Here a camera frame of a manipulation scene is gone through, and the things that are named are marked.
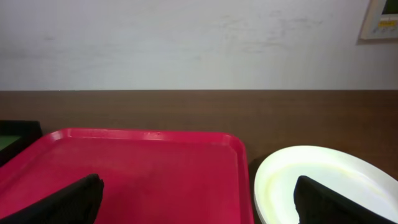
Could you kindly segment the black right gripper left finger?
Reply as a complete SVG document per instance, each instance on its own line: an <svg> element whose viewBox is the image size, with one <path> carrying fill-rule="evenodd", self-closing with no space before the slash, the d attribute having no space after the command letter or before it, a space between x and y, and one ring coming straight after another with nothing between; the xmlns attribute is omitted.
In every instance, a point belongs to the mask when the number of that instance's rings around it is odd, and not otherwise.
<svg viewBox="0 0 398 224"><path fill-rule="evenodd" d="M90 174L1 219L1 224L94 224L103 199L104 181Z"/></svg>

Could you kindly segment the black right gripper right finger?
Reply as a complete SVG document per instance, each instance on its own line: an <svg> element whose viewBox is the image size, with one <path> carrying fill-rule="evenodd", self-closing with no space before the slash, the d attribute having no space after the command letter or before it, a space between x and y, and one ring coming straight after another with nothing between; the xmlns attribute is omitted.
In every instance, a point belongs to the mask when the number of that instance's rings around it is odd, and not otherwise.
<svg viewBox="0 0 398 224"><path fill-rule="evenodd" d="M304 175L295 184L294 204L300 224L394 224Z"/></svg>

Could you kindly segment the cream white plate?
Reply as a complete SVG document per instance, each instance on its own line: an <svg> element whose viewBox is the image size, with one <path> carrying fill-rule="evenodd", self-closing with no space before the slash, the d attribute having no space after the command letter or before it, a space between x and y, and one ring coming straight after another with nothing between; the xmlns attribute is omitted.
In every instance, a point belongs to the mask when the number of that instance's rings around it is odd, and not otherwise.
<svg viewBox="0 0 398 224"><path fill-rule="evenodd" d="M390 175L345 152L319 146L292 146L266 157L256 172L254 201L262 223L299 222L294 188L301 175L397 221L397 181Z"/></svg>

